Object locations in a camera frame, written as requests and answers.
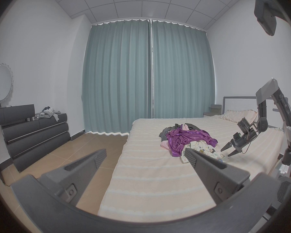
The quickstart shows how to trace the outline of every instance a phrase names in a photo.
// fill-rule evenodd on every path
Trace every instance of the curtain pleat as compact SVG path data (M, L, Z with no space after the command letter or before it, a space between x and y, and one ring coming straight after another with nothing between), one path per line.
M213 60L206 33L152 22L154 118L203 117L215 98Z
M149 44L148 21L92 27L83 66L86 132L126 133L134 120L151 117Z

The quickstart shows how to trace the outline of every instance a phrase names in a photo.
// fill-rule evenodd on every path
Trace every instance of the tile floor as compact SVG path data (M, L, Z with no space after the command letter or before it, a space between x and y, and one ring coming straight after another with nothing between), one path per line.
M21 173L19 173L12 164L2 171L2 175L7 185L12 184L27 174L32 174L34 177L38 178L45 172L66 165L96 150L106 149L107 157L97 170L77 204L78 208L97 215L101 200L109 186L113 170L122 153L126 140L127 136L107 136L92 133L83 134L74 141L69 141L60 146ZM19 206L11 188L4 185L1 180L0 194L10 211L15 214L18 220L20 220L28 230L31 232L40 232Z

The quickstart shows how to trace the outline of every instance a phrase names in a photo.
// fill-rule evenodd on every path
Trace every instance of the wall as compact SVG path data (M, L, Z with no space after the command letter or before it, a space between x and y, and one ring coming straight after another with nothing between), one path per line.
M67 113L70 135L84 130L81 77L90 28L85 15L71 19L55 0L15 0L0 20L0 63L14 76L2 106L54 107ZM0 163L9 158L1 140Z
M224 96L255 96L272 77L291 106L291 27L277 18L268 36L254 16L255 0L240 0L207 31L216 76L216 103Z

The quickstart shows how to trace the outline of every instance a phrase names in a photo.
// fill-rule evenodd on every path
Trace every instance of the pillow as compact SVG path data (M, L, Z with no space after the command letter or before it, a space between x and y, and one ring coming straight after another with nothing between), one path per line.
M239 122L241 119L246 118L246 120L251 124L257 117L258 113L254 110L246 110L246 111L230 111L228 110L225 114L218 116L218 118L222 118L225 120L229 120L232 122Z

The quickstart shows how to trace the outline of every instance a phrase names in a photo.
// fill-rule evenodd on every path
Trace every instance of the mattress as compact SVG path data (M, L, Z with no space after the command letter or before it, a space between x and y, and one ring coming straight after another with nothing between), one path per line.
M175 123L192 123L218 140L215 150L240 129L235 122L214 117L138 119L114 169L102 199L99 216L130 222L159 222L188 217L215 206L215 202L190 163L160 147L159 133ZM229 157L228 164L250 172L269 173L283 141L283 132L268 128L254 140L248 152ZM229 154L233 147L224 151Z

